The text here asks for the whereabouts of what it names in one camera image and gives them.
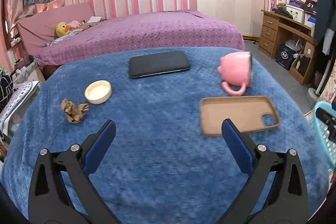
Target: dark jacket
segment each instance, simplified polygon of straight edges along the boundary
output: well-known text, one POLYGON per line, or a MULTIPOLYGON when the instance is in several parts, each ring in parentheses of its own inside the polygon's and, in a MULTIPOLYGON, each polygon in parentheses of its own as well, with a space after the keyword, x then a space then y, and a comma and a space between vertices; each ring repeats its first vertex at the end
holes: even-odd
POLYGON ((318 0, 314 44, 323 39, 327 28, 336 31, 336 0, 318 0))

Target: brown phone case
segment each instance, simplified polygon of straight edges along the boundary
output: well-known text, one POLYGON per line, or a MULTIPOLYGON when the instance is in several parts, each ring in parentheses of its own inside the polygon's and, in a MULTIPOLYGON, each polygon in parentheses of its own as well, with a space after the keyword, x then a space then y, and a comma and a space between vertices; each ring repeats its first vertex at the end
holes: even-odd
POLYGON ((206 137, 221 136, 223 120, 231 119, 242 133, 270 130, 279 126, 280 118, 267 96, 210 97, 199 103, 201 129, 206 137), (275 124, 266 126, 262 116, 270 114, 275 124))

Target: pink mug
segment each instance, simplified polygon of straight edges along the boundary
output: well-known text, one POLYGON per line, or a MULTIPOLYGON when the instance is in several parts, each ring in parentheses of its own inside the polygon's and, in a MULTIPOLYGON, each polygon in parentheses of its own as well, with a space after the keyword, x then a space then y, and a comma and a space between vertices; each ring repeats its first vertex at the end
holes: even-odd
POLYGON ((252 55, 250 52, 232 52, 220 59, 218 73, 223 80, 222 87, 231 96, 241 96, 252 82, 252 55), (241 86, 239 91, 234 91, 230 85, 241 86))

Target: small bowl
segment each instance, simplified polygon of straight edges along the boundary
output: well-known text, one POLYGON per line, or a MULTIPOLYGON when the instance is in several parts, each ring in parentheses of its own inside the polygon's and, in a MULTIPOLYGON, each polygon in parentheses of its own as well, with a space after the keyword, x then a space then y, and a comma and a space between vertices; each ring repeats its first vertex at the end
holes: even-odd
POLYGON ((84 92, 85 98, 94 105, 106 102, 112 94, 112 87, 108 81, 99 80, 90 84, 84 92))

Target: plastic basket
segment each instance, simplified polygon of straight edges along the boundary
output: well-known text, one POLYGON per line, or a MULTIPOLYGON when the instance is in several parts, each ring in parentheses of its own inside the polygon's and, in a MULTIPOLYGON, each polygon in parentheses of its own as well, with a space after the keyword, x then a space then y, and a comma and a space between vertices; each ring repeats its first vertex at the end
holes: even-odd
POLYGON ((331 104, 327 102, 318 102, 314 109, 313 109, 313 118, 311 119, 311 127, 314 130, 314 132, 317 134, 319 142, 322 147, 323 154, 328 162, 328 168, 329 168, 329 174, 332 174, 335 169, 335 162, 336 162, 336 143, 330 141, 328 139, 329 137, 329 130, 325 123, 320 121, 316 117, 316 110, 318 108, 322 108, 334 117, 336 117, 336 111, 333 110, 331 104))

